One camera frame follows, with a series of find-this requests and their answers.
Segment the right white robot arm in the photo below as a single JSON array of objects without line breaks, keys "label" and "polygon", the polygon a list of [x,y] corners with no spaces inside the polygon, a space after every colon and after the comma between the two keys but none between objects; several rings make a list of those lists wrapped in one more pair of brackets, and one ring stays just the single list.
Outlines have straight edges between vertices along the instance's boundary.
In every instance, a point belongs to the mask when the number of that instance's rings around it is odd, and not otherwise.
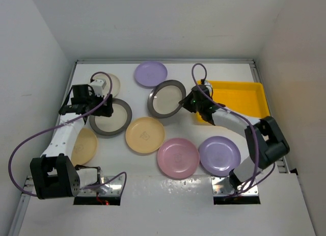
[{"label": "right white robot arm", "polygon": [[207,85],[197,85],[179,104],[191,113],[199,113],[211,125],[229,129],[246,139],[249,157],[229,172],[230,187],[246,181],[254,182],[256,175],[290,152],[290,147],[276,120],[240,114],[224,104],[215,102]]}]

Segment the dark-rimmed plate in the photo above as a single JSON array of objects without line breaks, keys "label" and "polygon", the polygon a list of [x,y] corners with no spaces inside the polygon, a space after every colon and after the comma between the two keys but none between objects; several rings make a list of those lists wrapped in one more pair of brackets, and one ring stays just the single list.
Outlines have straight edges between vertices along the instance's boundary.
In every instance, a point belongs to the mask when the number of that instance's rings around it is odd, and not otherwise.
[{"label": "dark-rimmed plate", "polygon": [[167,80],[157,85],[149,94],[147,109],[155,118],[169,118],[180,109],[179,103],[186,97],[183,83],[177,80]]},{"label": "dark-rimmed plate", "polygon": [[115,136],[127,129],[132,120],[129,104],[121,99],[113,99],[113,113],[110,117],[90,116],[93,131],[102,136]]}]

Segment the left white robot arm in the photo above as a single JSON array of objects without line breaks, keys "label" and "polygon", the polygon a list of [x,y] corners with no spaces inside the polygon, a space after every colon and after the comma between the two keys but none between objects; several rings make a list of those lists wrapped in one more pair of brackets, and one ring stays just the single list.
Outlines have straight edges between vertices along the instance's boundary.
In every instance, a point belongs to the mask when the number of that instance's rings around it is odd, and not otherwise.
[{"label": "left white robot arm", "polygon": [[59,110],[60,122],[49,146],[30,162],[37,197],[75,197],[80,189],[99,183],[99,168],[75,167],[71,156],[77,136],[89,116],[110,117],[113,97],[106,93],[104,80],[71,87]]}]

